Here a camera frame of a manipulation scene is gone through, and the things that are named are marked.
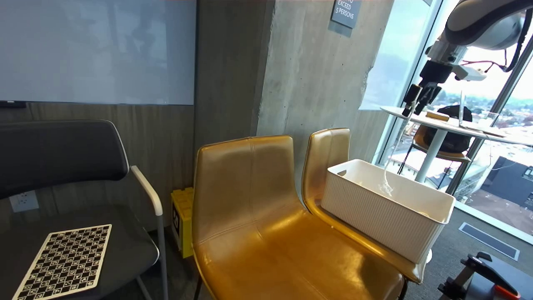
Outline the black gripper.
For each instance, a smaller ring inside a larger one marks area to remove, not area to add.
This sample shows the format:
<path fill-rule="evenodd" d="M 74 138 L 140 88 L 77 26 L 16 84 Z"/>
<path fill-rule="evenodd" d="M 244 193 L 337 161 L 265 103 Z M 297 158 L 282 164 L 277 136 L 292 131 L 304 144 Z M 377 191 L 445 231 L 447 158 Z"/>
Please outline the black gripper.
<path fill-rule="evenodd" d="M 415 113 L 420 114 L 422 109 L 430 104 L 440 93 L 442 83 L 449 78 L 449 66 L 434 59 L 427 59 L 420 71 L 420 83 L 410 84 L 409 91 L 404 96 L 404 116 L 409 116 L 415 108 Z"/>

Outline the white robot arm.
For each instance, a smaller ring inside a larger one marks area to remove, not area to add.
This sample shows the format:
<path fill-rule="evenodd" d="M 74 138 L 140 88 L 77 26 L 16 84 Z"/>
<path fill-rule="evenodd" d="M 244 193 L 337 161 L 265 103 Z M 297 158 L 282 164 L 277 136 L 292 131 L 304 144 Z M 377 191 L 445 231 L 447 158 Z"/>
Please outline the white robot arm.
<path fill-rule="evenodd" d="M 427 48 L 420 81 L 404 96 L 404 114 L 420 113 L 432 103 L 450 74 L 457 79 L 482 79 L 484 73 L 464 63 L 470 46 L 507 49 L 515 46 L 510 71 L 522 51 L 532 23 L 533 0 L 459 0 L 440 36 Z"/>

